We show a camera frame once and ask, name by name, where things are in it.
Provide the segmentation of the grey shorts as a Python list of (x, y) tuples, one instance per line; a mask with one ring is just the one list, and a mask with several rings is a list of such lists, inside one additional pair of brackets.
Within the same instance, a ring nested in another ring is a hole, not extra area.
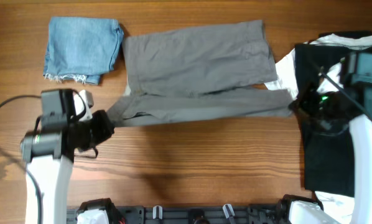
[(260, 20), (190, 27), (124, 40), (125, 94), (107, 111), (117, 127), (234, 116), (289, 116)]

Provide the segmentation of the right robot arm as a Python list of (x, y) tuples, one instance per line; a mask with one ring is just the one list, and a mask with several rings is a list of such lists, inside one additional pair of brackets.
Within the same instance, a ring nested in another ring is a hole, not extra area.
[(290, 108), (319, 131), (349, 130), (355, 159), (355, 206), (352, 223), (372, 223), (372, 54), (352, 52), (341, 61), (339, 81), (313, 65), (335, 91), (319, 93), (309, 83)]

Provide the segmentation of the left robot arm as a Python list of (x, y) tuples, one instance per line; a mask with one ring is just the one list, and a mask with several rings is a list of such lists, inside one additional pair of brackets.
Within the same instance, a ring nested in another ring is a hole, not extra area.
[(26, 223), (66, 223), (67, 193), (75, 152), (97, 150), (114, 128), (92, 94), (72, 89), (41, 93), (42, 115), (21, 141), (26, 164)]

